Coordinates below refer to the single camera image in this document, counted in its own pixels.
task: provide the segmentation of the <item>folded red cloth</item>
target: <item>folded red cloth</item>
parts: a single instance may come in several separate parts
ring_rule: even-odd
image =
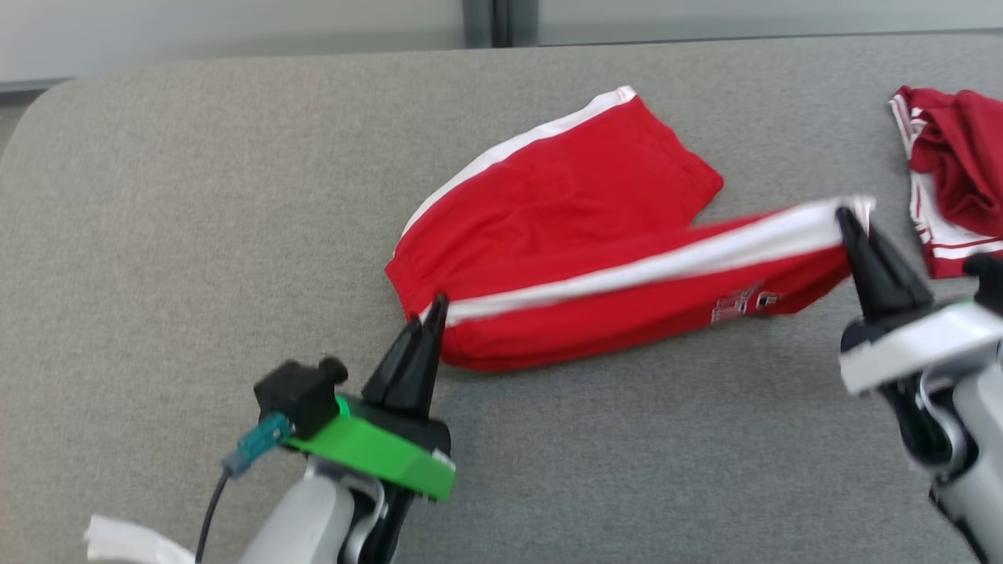
[[[746,313],[794,313],[850,270],[834,213],[689,224],[723,181],[630,87],[475,159],[415,212],[386,266],[407,315],[450,299],[442,358],[501,370]]]
[[[1003,237],[1003,101],[972,90],[899,90],[911,118],[926,121],[911,166],[933,174],[941,215],[965,229]]]

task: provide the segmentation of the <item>red shorts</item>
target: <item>red shorts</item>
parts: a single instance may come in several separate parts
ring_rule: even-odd
[[[690,228],[723,180],[630,87],[478,157],[407,223],[386,273],[407,315],[450,300],[442,358],[503,370],[746,313],[799,311],[846,278],[849,197]]]

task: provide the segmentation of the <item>red fabric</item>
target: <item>red fabric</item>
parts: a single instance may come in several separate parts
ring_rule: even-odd
[[[976,233],[1003,236],[1003,101],[972,90],[952,95],[904,86],[899,93],[928,121],[911,166],[933,174],[941,214]]]
[[[386,273],[415,315],[439,292],[455,303],[633,263],[763,217],[690,230],[722,185],[635,97],[448,192],[404,234]],[[848,274],[835,246],[466,320],[447,327],[442,357],[505,370],[599,354],[745,313],[794,313]]]

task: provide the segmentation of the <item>robot arm with white tape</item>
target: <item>robot arm with white tape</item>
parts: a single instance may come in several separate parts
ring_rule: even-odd
[[[972,257],[974,299],[935,303],[877,230],[837,219],[864,313],[843,334],[844,383],[888,401],[931,502],[980,562],[1003,563],[1003,263]]]

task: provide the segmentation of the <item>gray wall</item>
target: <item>gray wall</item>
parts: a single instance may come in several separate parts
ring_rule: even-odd
[[[8,86],[191,58],[462,46],[460,0],[0,0]]]
[[[539,0],[546,45],[1003,27],[1000,0]]]

